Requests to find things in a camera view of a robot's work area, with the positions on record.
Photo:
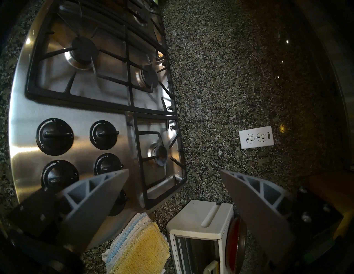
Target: stove knob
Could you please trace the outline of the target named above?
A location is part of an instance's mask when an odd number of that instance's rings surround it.
[[[125,195],[125,191],[121,190],[108,216],[113,217],[121,213],[127,201],[129,198]]]
[[[90,128],[90,141],[98,149],[107,150],[117,142],[119,131],[110,122],[101,120]]]
[[[100,175],[111,171],[121,170],[122,168],[123,165],[120,163],[117,156],[112,153],[105,153],[97,158],[94,173],[95,175]]]
[[[50,118],[39,125],[36,141],[38,147],[45,154],[57,156],[71,148],[74,142],[74,134],[66,122],[57,118]]]
[[[79,180],[78,170],[69,162],[55,160],[42,173],[42,187],[57,193]]]

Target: granite countertop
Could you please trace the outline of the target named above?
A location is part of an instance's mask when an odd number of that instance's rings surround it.
[[[0,56],[2,221],[17,204],[7,144],[9,94],[42,2],[33,1],[21,13]],[[189,175],[182,190],[150,216],[163,233],[191,199],[233,203],[220,169],[261,177],[293,192],[309,175],[342,168],[331,99],[284,3],[169,0],[163,17]],[[275,145],[241,150],[238,131],[262,126],[272,126]],[[107,247],[84,254],[87,273],[105,272],[101,253]],[[241,273],[258,273],[265,261],[248,231]],[[171,259],[165,268],[174,273]]]

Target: dish towel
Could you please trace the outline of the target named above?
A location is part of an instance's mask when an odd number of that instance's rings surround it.
[[[170,256],[169,243],[146,213],[137,213],[102,254],[107,274],[160,274]]]

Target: electrical outlet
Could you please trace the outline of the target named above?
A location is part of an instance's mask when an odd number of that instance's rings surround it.
[[[272,127],[252,128],[239,131],[241,149],[274,146]]]
[[[248,134],[246,135],[246,142],[251,144],[251,143],[254,143],[255,141],[255,136],[253,134]]]

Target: gas stovetop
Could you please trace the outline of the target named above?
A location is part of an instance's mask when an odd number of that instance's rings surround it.
[[[89,247],[178,191],[187,173],[158,5],[46,1],[18,60],[9,140],[19,202],[129,169]]]

